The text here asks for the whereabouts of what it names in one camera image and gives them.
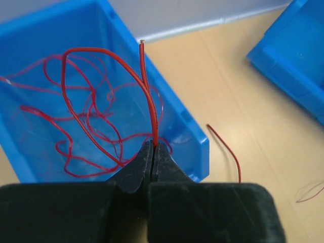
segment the light wood surface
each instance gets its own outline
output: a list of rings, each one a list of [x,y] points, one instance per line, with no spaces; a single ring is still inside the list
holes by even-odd
[[[160,40],[146,51],[210,138],[205,181],[237,180],[234,160],[206,129],[210,123],[236,153],[243,182],[273,195],[288,242],[322,243],[324,192],[295,201],[300,188],[324,181],[324,129],[245,58],[280,13]],[[2,152],[0,157],[0,185],[17,182]]]

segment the blue plastic bin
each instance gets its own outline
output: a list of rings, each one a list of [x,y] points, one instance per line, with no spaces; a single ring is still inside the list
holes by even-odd
[[[248,58],[324,125],[324,1],[295,0]]]
[[[62,54],[71,47],[104,47],[120,55],[140,74],[138,44],[106,0],[72,0],[29,14],[0,25],[0,76],[15,73],[30,63],[50,54]],[[114,60],[100,56],[108,70],[113,87],[134,82],[132,77]],[[97,59],[92,59],[100,66]],[[93,84],[100,76],[85,63],[78,63]],[[209,141],[190,113],[180,102],[166,81],[147,58],[149,83],[155,86],[164,101],[164,116],[159,126],[159,135],[167,139],[173,150],[173,159],[194,181],[209,174]],[[48,72],[60,82],[61,61],[53,60]],[[45,78],[42,65],[13,78],[15,82],[60,91]],[[67,69],[66,84],[86,85],[72,68]],[[98,90],[98,99],[103,108],[109,89]],[[75,110],[81,110],[86,91],[68,91]],[[111,107],[111,121],[122,137],[133,133],[151,132],[147,103],[142,90],[133,86],[116,92],[117,100]],[[157,113],[161,105],[153,93]],[[66,137],[48,121],[33,114],[22,112],[19,105],[35,106],[51,116],[68,116],[62,96],[20,89],[10,83],[0,82],[0,143],[21,182],[103,181],[113,173],[79,179],[63,171],[66,158],[55,150],[55,143]],[[98,119],[93,126],[116,139],[116,134]],[[61,123],[74,139],[73,154],[92,159],[111,167],[115,163],[96,148],[76,121]],[[124,143],[125,158],[136,153],[145,137],[137,137]],[[113,153],[111,144],[104,144]],[[67,152],[68,143],[60,145]],[[72,160],[69,169],[77,174],[96,172],[79,160]]]

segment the tangled red wire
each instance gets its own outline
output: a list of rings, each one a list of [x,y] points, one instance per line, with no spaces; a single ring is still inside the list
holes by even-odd
[[[144,139],[145,143],[150,137],[153,138],[153,144],[154,147],[156,147],[158,140],[162,140],[164,141],[169,149],[170,149],[170,153],[172,153],[172,147],[170,146],[170,144],[167,142],[166,139],[161,138],[158,136],[158,125],[162,119],[163,116],[163,111],[164,111],[164,107],[163,107],[163,100],[161,98],[161,95],[159,94],[158,90],[153,87],[150,86],[148,84],[148,80],[147,80],[147,75],[146,75],[146,69],[145,69],[145,52],[144,52],[144,43],[143,41],[141,41],[140,45],[139,45],[139,51],[140,51],[140,68],[141,68],[141,76],[142,78],[140,78],[138,76],[138,74],[121,58],[119,57],[117,54],[104,49],[104,48],[92,48],[92,47],[78,47],[78,48],[71,48],[68,49],[67,51],[65,51],[63,53],[63,55],[59,55],[59,54],[54,54],[54,55],[50,55],[46,58],[42,58],[32,64],[30,64],[29,66],[27,66],[26,68],[20,70],[18,73],[14,73],[11,75],[7,75],[6,77],[0,77],[0,80],[3,82],[7,82],[10,85],[19,87],[19,88],[24,88],[24,89],[30,89],[30,90],[35,90],[35,91],[40,91],[40,92],[46,92],[46,93],[51,93],[51,94],[55,94],[55,95],[60,95],[63,96],[65,103],[70,111],[70,113],[72,114],[72,116],[68,116],[68,117],[53,117],[53,116],[49,116],[48,114],[45,114],[44,112],[42,112],[40,109],[36,108],[36,107],[32,107],[32,106],[27,106],[27,105],[21,105],[20,108],[23,111],[32,113],[34,115],[38,115],[44,119],[46,119],[47,121],[49,121],[54,127],[56,127],[59,131],[61,131],[68,140],[68,152],[64,152],[62,151],[62,149],[60,149],[60,145],[63,143],[66,143],[66,140],[60,140],[56,143],[55,148],[57,150],[58,153],[60,153],[61,155],[66,157],[66,161],[64,164],[64,171],[72,176],[78,177],[78,178],[87,178],[87,177],[91,177],[91,176],[98,176],[98,175],[102,175],[102,174],[107,174],[107,173],[111,173],[116,171],[119,167],[124,167],[125,164],[127,164],[128,162],[130,162],[135,156],[136,154],[134,154],[130,159],[124,159],[123,158],[123,143],[129,139],[135,138],[135,137],[139,137],[139,136],[146,136],[146,138]],[[75,52],[95,52],[95,53],[102,53],[105,55],[108,55],[110,57],[112,57],[114,60],[116,60],[137,82],[136,83],[126,83],[126,84],[122,84],[116,88],[113,88],[110,81],[108,80],[107,77],[107,69],[106,66],[103,62],[102,59],[96,57],[93,55],[93,57],[97,58],[99,60],[99,62],[104,66],[105,71],[104,73],[89,59],[81,57],[81,56],[77,56],[77,55],[73,55],[71,53],[75,53]],[[85,75],[85,73],[71,60],[72,59],[78,59],[78,60],[82,60],[86,63],[88,63],[89,65],[91,65],[103,78],[102,80],[99,82],[99,84],[94,87],[92,85],[92,83],[90,82],[90,80],[88,79],[88,77]],[[61,83],[57,83],[54,80],[52,80],[47,72],[47,63],[51,60],[51,59],[58,59],[62,61],[62,73],[61,73]],[[65,70],[66,70],[66,63],[68,63],[69,65],[71,65],[82,77],[83,79],[86,81],[87,86],[79,86],[79,85],[66,85],[65,84]],[[51,89],[47,89],[47,88],[40,88],[40,87],[34,87],[34,86],[30,86],[30,85],[23,85],[23,84],[19,84],[19,83],[15,83],[13,81],[11,81],[10,79],[20,76],[28,71],[30,71],[31,69],[33,69],[34,67],[43,64],[43,71],[45,74],[45,77],[47,78],[48,81],[50,81],[53,85],[58,86],[62,89],[62,92],[56,92],[53,91]],[[101,112],[98,109],[97,103],[96,103],[96,91],[97,89],[104,83],[107,82],[109,88],[110,88],[110,92],[107,94],[107,99],[110,101],[110,104],[108,105],[108,107],[105,109],[105,111]],[[112,112],[110,112],[110,107],[112,105],[112,103],[115,101],[115,92],[117,90],[120,90],[122,88],[125,87],[130,87],[130,86],[134,86],[134,85],[139,85],[141,87],[141,89],[143,90],[143,93],[147,99],[147,104],[148,104],[148,108],[149,108],[149,113],[150,113],[150,119],[151,119],[151,127],[152,127],[152,133],[137,133],[137,134],[132,134],[130,136],[127,136],[125,138],[122,138],[120,136],[119,131],[117,130],[117,128],[115,127],[115,125],[108,119],[109,116],[113,115]],[[90,91],[90,94],[88,95],[86,102],[84,104],[83,110],[80,113],[76,113],[72,107],[72,101],[67,97],[66,91],[67,89],[69,90],[86,90],[86,91]],[[156,109],[155,109],[155,104],[153,102],[153,98],[151,96],[151,91],[150,89],[152,89],[155,93],[157,93],[157,95],[159,96],[160,99],[160,103],[161,103],[161,114],[159,119],[157,119],[157,114],[156,114]],[[116,140],[112,140],[109,139],[107,136],[105,136],[102,132],[93,129],[93,127],[90,124],[90,118],[91,117],[96,117],[99,119],[102,119],[105,123],[107,123],[109,126],[112,127],[112,129],[114,130],[114,132],[116,133],[118,139]],[[72,150],[73,150],[73,139],[72,137],[69,135],[69,133],[67,131],[65,131],[61,126],[59,126],[57,124],[57,122],[62,122],[62,121],[68,121],[68,120],[73,120],[75,119],[78,124],[81,126],[81,128],[83,129],[83,131],[85,132],[85,134],[90,138],[90,140],[105,154],[107,155],[111,160],[113,160],[116,165],[112,168],[107,168],[104,166],[100,166],[88,159],[85,159],[81,156],[77,156],[77,155],[73,155],[72,154]],[[113,148],[114,148],[114,152],[115,152],[115,156],[113,156],[112,154],[110,154],[108,151],[106,151],[98,142],[97,140],[94,138],[94,136],[96,138],[102,139],[103,141],[106,141],[108,143],[111,143]],[[119,144],[119,153],[117,152],[117,148],[116,145]],[[86,175],[78,175],[75,174],[73,172],[71,172],[68,169],[68,165],[71,161],[71,159],[79,159],[84,161],[85,163],[96,167],[97,169],[100,169],[100,172],[97,173],[92,173],[92,174],[86,174]]]

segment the thin red wire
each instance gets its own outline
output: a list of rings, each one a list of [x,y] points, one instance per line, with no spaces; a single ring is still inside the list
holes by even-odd
[[[96,52],[96,53],[103,53],[106,54],[110,57],[112,57],[113,59],[115,59],[119,64],[121,64],[125,70],[135,79],[135,81],[138,83],[138,85],[142,88],[147,102],[149,104],[149,112],[150,112],[150,117],[151,117],[151,125],[152,125],[152,134],[153,134],[153,144],[156,147],[157,143],[158,143],[158,121],[157,121],[157,116],[156,116],[156,109],[155,109],[155,105],[153,102],[153,99],[148,91],[148,89],[145,87],[145,84],[143,83],[143,81],[139,78],[139,76],[137,75],[137,73],[121,58],[119,57],[117,54],[104,49],[104,48],[96,48],[96,47],[77,47],[77,48],[71,48],[68,49],[67,51],[65,51],[63,53],[62,56],[62,75],[61,75],[61,88],[62,88],[62,94],[63,94],[63,98],[65,100],[65,103],[68,107],[68,109],[70,110],[70,112],[72,113],[72,115],[74,116],[74,118],[76,119],[76,121],[79,123],[79,125],[81,126],[81,128],[84,130],[84,132],[86,133],[86,135],[91,139],[91,141],[108,157],[110,157],[113,161],[115,161],[116,163],[118,163],[120,165],[120,161],[118,161],[117,159],[115,159],[110,153],[108,153],[103,147],[100,146],[100,144],[92,137],[92,135],[89,133],[89,131],[87,130],[87,128],[85,127],[85,125],[82,123],[82,121],[78,118],[77,114],[75,113],[75,111],[73,110],[72,106],[69,103],[69,99],[66,95],[66,86],[65,86],[65,65],[66,65],[66,59],[67,59],[67,55],[72,53],[72,52]],[[86,77],[84,76],[85,80],[87,81],[88,85],[90,86],[91,83],[89,82],[89,80],[86,79]],[[94,103],[94,108],[96,110],[96,112],[99,113],[98,109],[96,108],[95,105],[95,100],[96,100],[96,95],[94,93],[94,91],[92,90],[92,101]]]
[[[231,153],[231,155],[233,156],[236,165],[237,165],[237,172],[238,172],[238,182],[241,183],[241,168],[238,162],[237,157],[235,156],[234,152],[232,151],[232,149],[225,143],[225,141],[221,138],[221,136],[219,136],[219,134],[216,132],[216,130],[209,124],[207,124],[207,128],[209,128],[214,134],[215,136],[222,142],[222,144],[227,148],[227,150]]]
[[[313,199],[314,197],[318,196],[323,190],[324,190],[324,187],[322,187],[322,189],[319,190],[315,195],[313,195],[313,196],[311,196],[309,198],[306,198],[306,199],[297,200],[296,203],[299,204],[299,203],[304,203],[306,201],[309,201],[309,200]]]
[[[83,51],[81,50],[82,48],[77,48],[77,50],[74,50],[74,51],[77,51],[77,52],[80,52],[80,51]],[[39,109],[35,108],[35,107],[30,107],[30,106],[21,106],[21,109],[23,111],[26,111],[26,112],[30,112],[32,114],[35,114],[35,115],[38,115],[38,116],[41,116],[43,117],[44,119],[48,120],[51,124],[53,124],[58,130],[60,130],[63,134],[65,134],[69,140],[69,150],[68,150],[68,153],[65,153],[63,152],[60,148],[59,148],[59,145],[66,142],[66,140],[61,140],[59,142],[56,143],[56,150],[58,151],[58,153],[62,154],[63,156],[66,156],[67,159],[66,159],[66,162],[65,162],[65,165],[64,165],[64,171],[72,176],[76,176],[76,177],[79,177],[79,178],[86,178],[86,177],[90,177],[90,176],[98,176],[98,175],[102,175],[102,174],[106,174],[106,173],[110,173],[110,172],[113,172],[113,171],[116,171],[117,168],[119,166],[123,167],[125,164],[127,164],[129,161],[131,161],[135,156],[136,154],[134,154],[132,156],[132,158],[130,159],[124,159],[123,158],[123,142],[129,140],[129,139],[132,139],[132,138],[135,138],[135,137],[139,137],[139,136],[146,136],[145,140],[143,143],[145,143],[151,136],[153,136],[153,143],[154,145],[156,146],[157,144],[157,141],[158,140],[162,140],[164,141],[170,148],[170,153],[172,153],[172,147],[170,146],[170,144],[167,142],[167,140],[165,140],[164,138],[161,138],[159,136],[157,136],[157,126],[158,124],[160,123],[161,121],[161,118],[163,116],[163,111],[164,111],[164,106],[163,106],[163,100],[159,94],[159,92],[157,91],[157,89],[155,87],[152,87],[152,86],[149,86],[148,85],[148,81],[147,81],[147,76],[146,76],[146,71],[145,71],[145,54],[144,54],[144,45],[143,43],[141,42],[140,44],[140,66],[141,66],[141,74],[142,74],[142,77],[143,77],[143,80],[141,80],[139,78],[139,76],[130,68],[130,66],[128,66],[120,57],[118,57],[116,54],[108,51],[108,50],[105,50],[105,49],[100,49],[100,48],[94,48],[94,50],[96,50],[96,52],[101,52],[101,53],[104,53],[104,54],[107,54],[113,58],[115,58],[130,74],[131,76],[135,79],[135,81],[137,82],[136,83],[128,83],[128,84],[123,84],[123,85],[120,85],[116,88],[112,88],[108,78],[107,78],[107,70],[106,70],[106,66],[104,64],[104,62],[100,59],[100,58],[97,58],[96,56],[93,56],[94,58],[97,58],[99,60],[99,62],[103,65],[104,69],[105,69],[105,72],[102,73],[101,70],[93,63],[91,62],[89,59],[87,58],[84,58],[84,57],[80,57],[80,56],[76,56],[76,55],[69,55],[70,58],[74,58],[74,59],[78,59],[78,60],[82,60],[82,61],[85,61],[87,62],[88,64],[90,64],[93,68],[95,68],[101,75],[102,75],[102,80],[100,81],[100,83],[96,86],[96,88],[94,88],[91,84],[91,82],[89,81],[89,79],[86,77],[86,75],[82,72],[82,70],[73,62],[71,61],[70,59],[67,59],[67,55],[69,53],[71,53],[73,50],[70,50],[69,53],[64,53],[63,55],[50,55],[46,58],[43,58],[43,59],[40,59],[32,64],[30,64],[29,66],[27,66],[26,68],[22,69],[21,71],[19,71],[18,73],[14,73],[14,74],[11,74],[11,75],[8,75],[6,77],[0,77],[0,80],[3,81],[3,82],[6,82],[8,84],[11,84],[12,86],[16,86],[16,87],[19,87],[19,88],[25,88],[25,89],[31,89],[31,90],[36,90],[36,91],[41,91],[41,92],[47,92],[47,93],[53,93],[53,94],[57,94],[57,95],[66,95],[66,93],[64,93],[64,88],[65,88],[65,92],[66,92],[66,89],[82,89],[82,90],[89,90],[91,91],[90,95],[88,96],[88,98],[86,99],[86,103],[84,105],[84,109],[83,109],[83,112],[82,113],[75,113],[73,108],[72,108],[72,103],[71,101],[67,98],[67,97],[64,97],[64,100],[69,108],[69,111],[71,112],[72,116],[70,117],[51,117],[51,116],[48,116],[47,114],[45,114],[44,112],[40,111]],[[86,86],[65,86],[65,83],[64,83],[64,78],[61,79],[61,84],[53,81],[48,73],[47,73],[47,70],[46,70],[46,66],[47,66],[47,63],[51,60],[51,59],[59,59],[59,60],[62,60],[62,66],[65,67],[65,63],[67,62],[68,64],[70,64],[73,68],[76,69],[76,71],[85,79],[86,83],[88,84],[89,87],[86,87]],[[59,86],[62,88],[62,94],[59,93],[59,92],[55,92],[55,91],[52,91],[50,89],[46,89],[46,88],[39,88],[39,87],[34,87],[34,86],[28,86],[28,85],[22,85],[22,84],[18,84],[18,83],[15,83],[15,82],[12,82],[11,80],[9,80],[9,78],[13,78],[13,77],[17,77],[19,75],[22,75],[26,72],[28,72],[29,70],[33,69],[34,67],[40,65],[40,64],[43,64],[43,71],[44,71],[44,74],[46,76],[46,78],[54,85],[56,86]],[[108,93],[107,95],[107,99],[108,101],[110,101],[109,103],[109,106],[107,107],[107,109],[104,111],[104,113],[101,113],[98,108],[97,108],[97,105],[96,105],[96,89],[102,84],[102,82],[104,81],[107,81],[108,85],[109,85],[109,88],[110,88],[110,92]],[[121,138],[120,135],[119,135],[119,132],[118,130],[114,127],[114,125],[107,119],[108,116],[112,115],[112,112],[108,112],[108,113],[105,113],[107,111],[109,111],[109,108],[111,107],[112,105],[112,102],[115,100],[115,97],[114,97],[114,93],[121,89],[121,88],[124,88],[124,87],[129,87],[129,86],[133,86],[133,85],[139,85],[146,98],[147,98],[147,102],[148,102],[148,105],[149,105],[149,111],[150,111],[150,117],[151,117],[151,125],[152,125],[152,134],[150,133],[138,133],[138,134],[133,134],[133,135],[130,135],[126,138]],[[152,97],[151,97],[151,94],[150,94],[150,90],[149,89],[153,89],[157,94],[158,94],[158,97],[160,99],[160,103],[161,103],[161,114],[160,114],[160,117],[159,119],[157,120],[157,115],[156,115],[156,109],[155,109],[155,105],[153,103],[153,100],[152,100]],[[90,108],[88,109],[88,112],[85,112],[85,109],[86,109],[86,106],[87,106],[87,103],[89,101],[89,99],[91,98],[92,102],[90,104]],[[118,159],[114,158],[112,159],[113,161],[115,161],[117,163],[117,165],[113,168],[105,168],[105,167],[102,167],[102,166],[99,166],[83,157],[80,157],[80,156],[76,156],[76,155],[72,155],[72,147],[73,147],[73,140],[71,138],[71,136],[65,131],[63,130],[59,125],[57,125],[54,121],[67,121],[67,120],[72,120],[72,119],[76,119],[79,122],[81,122],[79,120],[79,117],[81,117],[82,121],[87,124],[87,127],[88,129],[97,137],[99,138],[102,138],[103,140],[106,140],[106,141],[109,141],[113,147],[114,147],[114,150],[115,150],[115,153],[116,153],[116,156]],[[106,123],[108,123],[116,132],[117,136],[118,136],[118,140],[111,140],[111,139],[108,139],[103,133],[101,133],[100,131],[99,132],[95,132],[92,127],[90,126],[90,123],[89,123],[89,118],[90,117],[97,117],[97,118],[102,118],[104,119],[104,121]],[[120,153],[118,155],[117,153],[117,150],[116,150],[116,147],[115,147],[115,143],[119,143],[120,145]],[[79,159],[79,160],[82,160],[84,162],[86,162],[87,164],[90,164],[98,169],[101,169],[103,170],[103,172],[99,172],[99,173],[94,173],[94,174],[88,174],[88,175],[77,175],[75,173],[72,173],[68,170],[68,165],[69,165],[69,162],[70,160],[74,158],[74,159]]]

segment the red wire piece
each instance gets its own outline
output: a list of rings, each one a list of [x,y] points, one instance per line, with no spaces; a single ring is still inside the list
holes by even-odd
[[[23,110],[25,112],[32,113],[34,115],[38,115],[38,116],[48,120],[52,125],[54,125],[58,130],[60,130],[68,138],[68,140],[69,140],[68,153],[63,152],[59,147],[61,144],[65,143],[66,140],[58,141],[56,143],[56,145],[55,145],[55,148],[58,151],[58,153],[60,153],[61,155],[66,157],[66,162],[65,162],[65,165],[64,165],[64,171],[66,173],[68,173],[68,174],[70,174],[72,176],[78,177],[78,178],[87,178],[87,177],[91,177],[91,176],[98,176],[98,175],[114,172],[114,171],[116,171],[118,169],[118,167],[123,167],[125,164],[130,162],[137,155],[137,154],[134,154],[130,159],[124,159],[123,158],[123,142],[125,142],[125,141],[127,141],[129,139],[135,138],[135,137],[140,137],[140,136],[146,136],[143,143],[145,143],[150,137],[153,137],[153,143],[154,143],[155,146],[156,146],[158,140],[164,141],[167,144],[167,146],[169,147],[170,153],[172,154],[172,152],[173,152],[172,147],[167,142],[167,140],[162,138],[162,137],[157,136],[157,132],[158,132],[157,127],[158,127],[158,124],[160,123],[160,121],[162,119],[162,116],[163,116],[164,105],[163,105],[163,100],[162,100],[158,90],[153,86],[149,86],[149,84],[148,84],[147,75],[146,75],[146,71],[145,71],[145,53],[144,53],[144,46],[143,45],[144,44],[141,42],[141,44],[140,44],[140,66],[141,66],[142,79],[140,79],[140,77],[131,69],[131,67],[128,66],[116,54],[114,54],[114,53],[112,53],[112,52],[110,52],[108,50],[105,50],[105,49],[94,48],[94,50],[96,50],[96,52],[104,53],[104,54],[107,54],[107,55],[115,58],[131,74],[131,76],[134,77],[134,79],[137,82],[137,83],[122,84],[122,85],[120,85],[120,86],[118,86],[116,88],[112,87],[111,83],[109,82],[109,80],[107,78],[107,69],[106,69],[106,66],[105,66],[104,62],[102,61],[102,59],[96,57],[95,55],[90,54],[91,57],[98,59],[99,62],[102,64],[102,66],[104,68],[104,73],[92,61],[90,61],[87,58],[77,56],[77,55],[69,55],[69,58],[67,58],[67,55],[73,51],[71,49],[70,49],[69,53],[64,53],[63,55],[55,54],[55,55],[50,55],[50,56],[48,56],[46,58],[42,58],[42,59],[30,64],[26,68],[20,70],[18,73],[10,74],[10,75],[7,75],[6,77],[1,77],[0,76],[0,81],[6,82],[6,83],[8,83],[8,84],[10,84],[12,86],[19,87],[19,88],[24,88],[24,89],[36,90],[36,91],[40,91],[40,92],[52,93],[52,94],[56,94],[56,95],[60,95],[60,96],[61,95],[66,96],[66,89],[79,89],[79,90],[90,91],[90,94],[88,95],[88,97],[86,99],[83,111],[81,113],[76,113],[72,108],[71,100],[69,98],[67,98],[67,97],[64,97],[64,100],[65,100],[65,102],[66,102],[66,104],[67,104],[67,106],[69,108],[69,112],[72,114],[72,116],[68,116],[68,117],[53,117],[53,116],[49,116],[49,115],[45,114],[44,112],[42,112],[38,108],[31,107],[31,106],[26,106],[26,105],[21,105],[20,106],[21,110]],[[80,52],[80,51],[82,51],[81,49],[82,48],[77,48],[76,51]],[[90,80],[86,77],[86,75],[83,73],[83,71],[73,61],[71,61],[70,58],[84,61],[84,62],[88,63],[89,65],[91,65],[93,68],[95,68],[96,71],[99,72],[99,74],[102,76],[102,80],[99,82],[99,84],[96,87],[93,87]],[[54,80],[52,80],[50,78],[50,76],[48,75],[48,73],[47,73],[47,64],[52,59],[58,59],[58,60],[62,61],[62,67],[63,68],[62,68],[62,73],[61,74],[62,75],[64,74],[64,78],[61,79],[61,83],[57,83]],[[64,86],[65,85],[65,83],[64,83],[64,81],[65,81],[65,73],[64,72],[65,72],[65,63],[66,62],[68,64],[70,64],[83,77],[83,79],[86,81],[88,87],[87,86]],[[19,83],[15,83],[12,80],[9,80],[10,78],[15,78],[17,76],[23,75],[24,73],[27,73],[28,71],[30,71],[31,69],[35,68],[36,66],[38,66],[40,64],[43,64],[43,71],[44,71],[45,77],[53,85],[61,87],[62,88],[62,93],[52,91],[52,90],[46,89],[46,88],[39,88],[39,87],[34,87],[34,86],[29,86],[29,85],[22,85],[22,84],[19,84]],[[99,88],[103,84],[103,82],[105,82],[105,81],[107,82],[107,84],[109,85],[109,88],[110,88],[110,92],[107,94],[107,100],[110,103],[109,103],[108,107],[105,109],[104,112],[100,112],[98,107],[97,107],[97,104],[96,104],[96,89]],[[151,117],[152,133],[137,133],[137,134],[129,135],[129,136],[125,137],[125,138],[121,138],[118,130],[116,129],[116,127],[114,127],[114,125],[107,119],[109,116],[113,115],[113,113],[109,112],[109,110],[110,110],[110,107],[111,107],[113,101],[116,100],[116,97],[115,97],[115,92],[116,91],[118,91],[119,89],[125,88],[125,87],[135,86],[135,85],[139,85],[142,88],[142,90],[143,90],[143,92],[144,92],[144,94],[145,94],[145,96],[147,98],[147,102],[148,102],[148,105],[149,105],[149,111],[150,111],[150,117]],[[153,103],[153,99],[152,99],[152,96],[151,96],[151,93],[150,93],[149,89],[153,89],[153,91],[157,93],[157,95],[158,95],[158,97],[160,99],[161,114],[160,114],[160,117],[159,117],[158,120],[157,120],[155,105]],[[90,100],[91,100],[90,106],[89,106],[88,110],[86,111],[87,106],[88,106],[88,102]],[[117,140],[111,140],[107,136],[105,136],[102,132],[93,129],[91,127],[91,125],[90,125],[90,118],[91,117],[96,117],[96,118],[99,118],[99,119],[103,119],[108,125],[110,125],[115,130],[118,139]],[[72,155],[73,139],[55,121],[64,122],[64,121],[73,120],[73,119],[76,119],[77,122],[80,125],[82,124],[81,127],[84,129],[85,133],[87,135],[90,135],[90,139],[92,138],[91,139],[92,141],[93,140],[95,141],[94,144],[96,144],[97,142],[92,137],[90,132],[94,136],[96,136],[96,137],[98,137],[100,139],[103,139],[104,141],[110,142],[113,145],[114,152],[115,152],[117,158],[114,158],[111,154],[109,154],[107,151],[106,152],[110,155],[109,157],[115,163],[117,163],[116,166],[114,166],[112,168],[106,168],[106,167],[100,166],[100,165],[98,165],[96,163],[93,163],[93,162],[91,162],[91,161],[89,161],[89,160],[87,160],[87,159],[85,159],[83,157]],[[120,153],[119,154],[117,153],[117,149],[116,149],[116,146],[115,146],[117,143],[119,143],[119,145],[120,145]],[[83,161],[83,162],[85,162],[85,163],[87,163],[87,164],[89,164],[91,166],[94,166],[94,167],[96,167],[96,168],[98,168],[98,169],[100,169],[102,171],[98,172],[98,173],[87,174],[87,175],[75,174],[75,173],[69,171],[69,169],[68,169],[68,165],[69,165],[72,158],[73,159],[79,159],[79,160],[81,160],[81,161]]]
[[[221,136],[219,136],[219,134],[216,132],[216,130],[209,124],[206,125],[208,129],[210,129],[215,136],[222,142],[222,144],[227,148],[227,150],[231,153],[231,155],[233,156],[236,165],[237,165],[237,172],[238,172],[238,182],[241,183],[241,168],[238,162],[237,157],[235,156],[234,152],[231,150],[231,148],[225,143],[225,141],[221,138]]]
[[[124,166],[123,164],[120,163],[120,161],[118,161],[117,159],[115,159],[110,153],[108,153],[103,147],[101,147],[100,144],[92,137],[92,135],[89,133],[89,131],[84,126],[84,124],[82,123],[82,121],[78,118],[77,114],[75,113],[75,111],[73,110],[71,104],[69,103],[69,99],[68,99],[67,94],[66,94],[66,86],[65,86],[65,69],[66,69],[67,56],[70,53],[73,53],[73,52],[95,52],[95,53],[103,53],[103,54],[106,54],[106,55],[112,57],[113,59],[115,59],[120,65],[122,65],[122,67],[125,68],[125,70],[135,79],[135,81],[138,83],[138,85],[142,88],[142,90],[143,90],[143,92],[144,92],[144,94],[146,96],[146,99],[147,99],[147,103],[148,103],[148,107],[149,107],[149,112],[150,112],[150,118],[151,118],[153,144],[154,144],[154,147],[156,147],[157,146],[157,143],[158,143],[158,121],[157,121],[155,104],[153,102],[153,99],[151,97],[151,94],[150,94],[148,88],[146,88],[146,86],[143,83],[143,81],[141,80],[141,78],[137,75],[137,73],[121,57],[119,57],[116,53],[111,52],[110,50],[107,50],[107,49],[104,49],[104,48],[97,48],[97,47],[76,47],[76,48],[68,49],[67,51],[65,51],[63,53],[63,56],[62,56],[62,75],[61,75],[62,95],[63,95],[63,98],[65,100],[65,103],[66,103],[68,109],[70,110],[70,112],[72,113],[72,115],[74,116],[74,118],[76,119],[76,121],[79,123],[79,125],[81,126],[81,128],[84,130],[84,132],[86,133],[86,135],[91,139],[91,141],[105,155],[107,155],[108,157],[110,157],[113,161],[115,161],[120,166]],[[141,49],[140,50],[140,55],[144,55],[142,52],[143,52],[143,50]],[[91,83],[89,82],[89,80],[85,76],[83,76],[83,77],[85,78],[85,80],[87,81],[88,85],[90,86]],[[95,103],[96,95],[95,95],[95,93],[93,91],[94,90],[92,90],[92,101],[93,101],[93,103]]]
[[[322,189],[319,190],[315,195],[313,195],[313,196],[311,196],[309,198],[306,198],[306,199],[297,200],[296,203],[299,204],[299,203],[304,203],[306,201],[309,201],[309,200],[313,199],[314,197],[318,196],[323,190],[324,190],[324,187],[322,187]]]

